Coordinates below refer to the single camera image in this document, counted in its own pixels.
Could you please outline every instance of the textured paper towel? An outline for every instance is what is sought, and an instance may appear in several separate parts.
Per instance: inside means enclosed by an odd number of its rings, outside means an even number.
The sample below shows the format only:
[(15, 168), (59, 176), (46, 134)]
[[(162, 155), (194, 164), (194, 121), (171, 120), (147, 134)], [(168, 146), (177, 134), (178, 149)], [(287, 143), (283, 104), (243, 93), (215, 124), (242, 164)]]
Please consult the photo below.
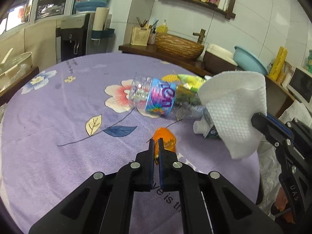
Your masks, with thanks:
[(254, 113), (266, 115), (266, 82), (249, 71), (226, 71), (204, 83), (199, 98), (233, 159), (250, 156), (262, 134), (251, 124)]

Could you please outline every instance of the black screen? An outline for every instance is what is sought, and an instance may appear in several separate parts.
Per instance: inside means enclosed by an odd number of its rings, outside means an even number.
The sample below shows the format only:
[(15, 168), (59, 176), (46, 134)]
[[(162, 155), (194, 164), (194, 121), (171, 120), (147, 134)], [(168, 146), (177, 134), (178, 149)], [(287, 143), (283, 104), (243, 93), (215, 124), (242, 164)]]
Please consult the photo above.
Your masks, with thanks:
[(300, 93), (309, 103), (312, 96), (312, 75), (309, 76), (300, 69), (296, 69), (289, 85)]

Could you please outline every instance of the printed leaf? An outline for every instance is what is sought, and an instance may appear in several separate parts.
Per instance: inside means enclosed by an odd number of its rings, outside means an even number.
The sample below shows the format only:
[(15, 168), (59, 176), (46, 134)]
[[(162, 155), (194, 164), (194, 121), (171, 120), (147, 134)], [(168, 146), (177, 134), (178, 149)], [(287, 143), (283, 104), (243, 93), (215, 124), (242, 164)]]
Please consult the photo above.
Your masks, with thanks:
[(114, 137), (123, 137), (131, 134), (136, 128), (137, 127), (114, 126), (103, 131)]
[(94, 116), (85, 124), (85, 130), (87, 131), (89, 136), (93, 136), (94, 133), (99, 129), (102, 125), (102, 115)]
[(187, 111), (184, 108), (179, 108), (176, 112), (177, 121), (180, 121), (186, 117)]

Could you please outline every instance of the blue basin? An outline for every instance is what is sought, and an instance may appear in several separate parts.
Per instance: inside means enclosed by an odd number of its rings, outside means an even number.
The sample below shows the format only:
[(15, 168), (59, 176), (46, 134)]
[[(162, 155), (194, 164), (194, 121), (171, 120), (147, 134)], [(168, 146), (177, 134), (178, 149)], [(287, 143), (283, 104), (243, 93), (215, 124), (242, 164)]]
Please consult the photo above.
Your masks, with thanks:
[(258, 72), (262, 75), (267, 75), (268, 71), (263, 63), (252, 53), (248, 52), (246, 49), (235, 46), (235, 53), (233, 60), (246, 71)]

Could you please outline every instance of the blue leaf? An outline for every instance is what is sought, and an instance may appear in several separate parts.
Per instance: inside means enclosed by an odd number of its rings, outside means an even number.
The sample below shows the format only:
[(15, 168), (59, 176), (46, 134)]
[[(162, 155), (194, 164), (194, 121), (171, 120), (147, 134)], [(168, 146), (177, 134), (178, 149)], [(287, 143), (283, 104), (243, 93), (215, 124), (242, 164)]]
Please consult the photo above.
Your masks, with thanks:
[(111, 128), (107, 128), (103, 131), (114, 137), (123, 137), (130, 135), (136, 128), (137, 126), (136, 127), (114, 126)]

